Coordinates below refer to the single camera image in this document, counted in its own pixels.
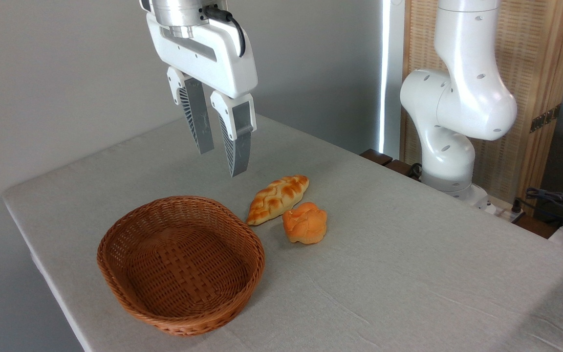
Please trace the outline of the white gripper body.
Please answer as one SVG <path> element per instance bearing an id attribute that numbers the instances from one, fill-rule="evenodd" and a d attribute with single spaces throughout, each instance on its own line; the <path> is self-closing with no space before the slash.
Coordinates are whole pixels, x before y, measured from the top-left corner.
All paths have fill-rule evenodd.
<path id="1" fill-rule="evenodd" d="M 232 23 L 210 20 L 192 27 L 192 38 L 177 38 L 147 13 L 147 24 L 160 60 L 231 98 L 251 93 L 259 83 L 252 45 Z"/>

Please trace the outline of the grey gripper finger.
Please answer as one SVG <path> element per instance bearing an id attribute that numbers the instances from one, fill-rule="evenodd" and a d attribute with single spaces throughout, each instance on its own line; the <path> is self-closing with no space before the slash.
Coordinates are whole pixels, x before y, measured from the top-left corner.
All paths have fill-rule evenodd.
<path id="1" fill-rule="evenodd" d="M 212 128 L 202 83 L 175 67 L 168 67 L 166 77 L 175 105 L 181 106 L 185 112 L 186 122 L 199 153 L 205 154 L 213 150 Z"/>
<path id="2" fill-rule="evenodd" d="M 252 133 L 257 130 L 253 97 L 232 99 L 215 90 L 211 102 L 219 118 L 230 175 L 235 177 L 248 168 Z"/>

